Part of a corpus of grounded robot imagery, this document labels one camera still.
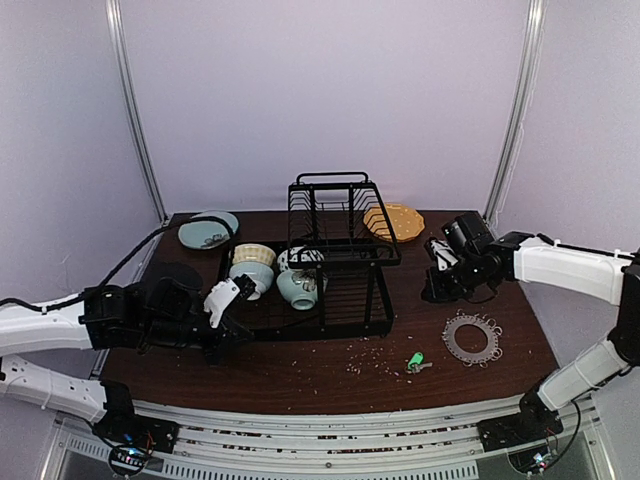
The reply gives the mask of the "metal keyring disc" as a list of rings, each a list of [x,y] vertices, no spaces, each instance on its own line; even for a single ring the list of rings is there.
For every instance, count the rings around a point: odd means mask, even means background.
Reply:
[[[502,333],[494,318],[458,310],[445,321],[441,338],[449,353],[465,367],[487,368],[503,356],[499,345]]]

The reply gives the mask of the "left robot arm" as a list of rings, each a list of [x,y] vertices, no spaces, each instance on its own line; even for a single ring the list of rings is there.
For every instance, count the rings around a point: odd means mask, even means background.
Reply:
[[[129,389],[121,383],[89,381],[37,366],[24,354],[56,350],[143,351],[149,347],[196,348],[208,363],[222,348],[251,339],[251,333],[227,319],[233,304],[248,299],[255,283],[246,275],[228,278],[201,296],[171,278],[151,291],[140,283],[88,288],[57,303],[1,304],[1,393],[61,411],[105,427],[123,444],[144,433]]]

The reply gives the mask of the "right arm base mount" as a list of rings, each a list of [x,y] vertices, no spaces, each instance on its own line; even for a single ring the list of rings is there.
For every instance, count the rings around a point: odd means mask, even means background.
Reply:
[[[544,440],[550,434],[564,431],[558,415],[539,420],[529,418],[524,413],[482,420],[477,423],[477,429],[485,452]]]

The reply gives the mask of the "black wire dish rack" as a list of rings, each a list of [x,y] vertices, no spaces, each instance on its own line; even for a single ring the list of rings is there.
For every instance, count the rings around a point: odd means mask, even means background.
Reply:
[[[257,341],[384,337],[394,311],[384,278],[401,262],[377,185],[362,171],[301,173],[288,187],[287,236],[266,244],[291,268],[225,311]]]

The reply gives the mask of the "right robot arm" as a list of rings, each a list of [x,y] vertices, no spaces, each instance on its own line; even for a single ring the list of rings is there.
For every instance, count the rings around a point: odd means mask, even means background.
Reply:
[[[430,303],[469,301],[481,286],[495,291],[510,281],[574,291],[618,309],[616,324],[604,339],[522,397],[512,423],[519,440],[535,440],[559,409],[638,367],[638,253],[572,246],[518,231],[495,237],[476,212],[455,217],[441,231],[442,239],[431,237],[425,243],[435,263],[422,291]]]

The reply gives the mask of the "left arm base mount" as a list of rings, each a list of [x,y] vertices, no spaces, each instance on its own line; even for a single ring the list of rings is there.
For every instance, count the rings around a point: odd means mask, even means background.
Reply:
[[[145,452],[172,453],[179,433],[176,422],[138,414],[107,413],[91,425],[92,433],[111,446],[135,447]]]

